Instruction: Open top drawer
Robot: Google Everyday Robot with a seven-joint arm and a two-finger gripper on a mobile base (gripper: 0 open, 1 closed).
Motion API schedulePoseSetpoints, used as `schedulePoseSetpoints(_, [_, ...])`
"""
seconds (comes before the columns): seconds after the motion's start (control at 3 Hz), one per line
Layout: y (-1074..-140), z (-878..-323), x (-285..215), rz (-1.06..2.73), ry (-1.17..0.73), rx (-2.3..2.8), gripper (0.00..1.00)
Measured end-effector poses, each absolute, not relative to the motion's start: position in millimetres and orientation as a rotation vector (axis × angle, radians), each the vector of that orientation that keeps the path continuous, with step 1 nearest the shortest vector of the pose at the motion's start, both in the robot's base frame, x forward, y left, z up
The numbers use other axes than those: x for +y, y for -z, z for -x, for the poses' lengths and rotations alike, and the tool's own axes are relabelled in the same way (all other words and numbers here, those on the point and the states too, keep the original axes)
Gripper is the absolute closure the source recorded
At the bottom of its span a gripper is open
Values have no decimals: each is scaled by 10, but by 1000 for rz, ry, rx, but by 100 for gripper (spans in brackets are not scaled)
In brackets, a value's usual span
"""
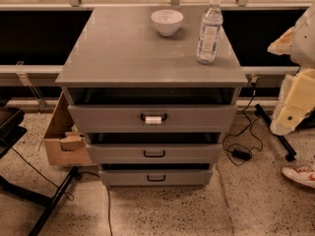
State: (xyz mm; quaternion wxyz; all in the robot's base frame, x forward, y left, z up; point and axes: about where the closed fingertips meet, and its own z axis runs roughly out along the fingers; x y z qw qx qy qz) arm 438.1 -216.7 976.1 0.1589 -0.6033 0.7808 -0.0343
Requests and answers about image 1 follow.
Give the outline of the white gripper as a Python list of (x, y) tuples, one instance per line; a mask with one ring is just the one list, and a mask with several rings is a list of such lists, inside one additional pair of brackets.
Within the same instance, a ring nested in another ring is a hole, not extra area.
[[(289, 55), (292, 32), (293, 28), (288, 29), (269, 45), (267, 51), (275, 55)], [(314, 109), (315, 70), (303, 69), (296, 76), (286, 75), (272, 116), (272, 133), (279, 136), (289, 134)]]

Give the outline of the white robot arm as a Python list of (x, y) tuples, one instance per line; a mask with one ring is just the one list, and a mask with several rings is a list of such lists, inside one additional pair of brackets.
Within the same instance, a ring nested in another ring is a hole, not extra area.
[(272, 133), (283, 136), (294, 131), (315, 109), (315, 4), (292, 28), (272, 42), (268, 51), (289, 55), (290, 60), (300, 66), (295, 76), (284, 77), (279, 102), (272, 116)]

